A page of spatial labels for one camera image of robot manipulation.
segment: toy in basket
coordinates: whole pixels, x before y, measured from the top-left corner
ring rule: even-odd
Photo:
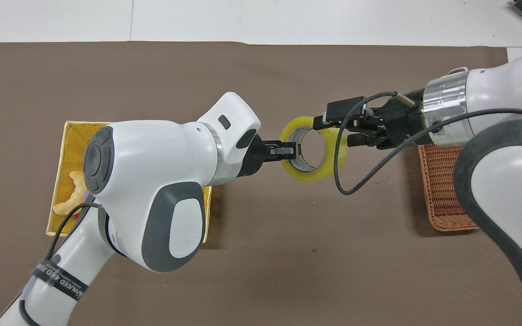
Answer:
[[[90,138],[103,126],[110,122],[83,122],[66,121],[64,125],[64,136],[62,138],[62,148],[60,150],[60,163],[58,164],[58,175],[56,185],[53,189],[52,205],[49,212],[47,235],[55,235],[60,223],[66,217],[66,213],[71,208],[83,202],[86,190],[83,178],[78,175],[82,171],[83,155]],[[209,217],[211,214],[211,187],[203,188],[205,198],[205,238],[209,230]],[[62,230],[61,235],[66,236],[77,220],[77,216],[72,217]]]

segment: yellow ring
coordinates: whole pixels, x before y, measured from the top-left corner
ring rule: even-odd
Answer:
[[[313,117],[299,117],[293,119],[285,126],[281,133],[280,140],[282,142],[296,142],[301,144],[303,137],[313,127]],[[288,159],[281,161],[285,171],[292,177],[305,182],[316,181],[325,177],[331,176],[334,173],[334,153],[335,142],[338,137],[338,128],[327,128],[318,130],[325,143],[325,155],[317,168],[309,165],[302,155],[293,162]],[[339,167],[341,168],[346,161],[346,154],[348,153],[348,139],[342,136],[342,142],[339,147]]]

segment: black tape band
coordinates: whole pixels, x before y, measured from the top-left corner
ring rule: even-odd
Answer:
[[[87,290],[87,284],[47,259],[43,259],[31,274],[75,301],[79,301]]]

